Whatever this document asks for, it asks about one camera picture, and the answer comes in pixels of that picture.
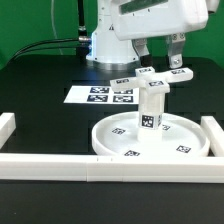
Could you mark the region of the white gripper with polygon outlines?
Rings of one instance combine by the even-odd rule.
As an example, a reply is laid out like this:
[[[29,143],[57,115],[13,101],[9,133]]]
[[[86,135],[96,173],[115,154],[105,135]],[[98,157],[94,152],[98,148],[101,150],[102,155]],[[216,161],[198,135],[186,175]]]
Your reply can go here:
[[[142,67],[152,65],[145,38],[169,35],[169,67],[180,68],[184,33],[203,29],[208,21],[205,0],[111,0],[110,11],[116,36],[119,40],[134,39],[132,46]]]

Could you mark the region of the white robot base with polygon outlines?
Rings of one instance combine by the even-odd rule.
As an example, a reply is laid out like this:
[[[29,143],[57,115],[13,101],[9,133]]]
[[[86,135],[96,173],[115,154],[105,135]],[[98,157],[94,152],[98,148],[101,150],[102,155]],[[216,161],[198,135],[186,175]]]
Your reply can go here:
[[[109,0],[97,0],[97,27],[91,35],[89,66],[104,70],[129,70],[136,67],[139,57],[130,40],[120,41],[114,32]]]

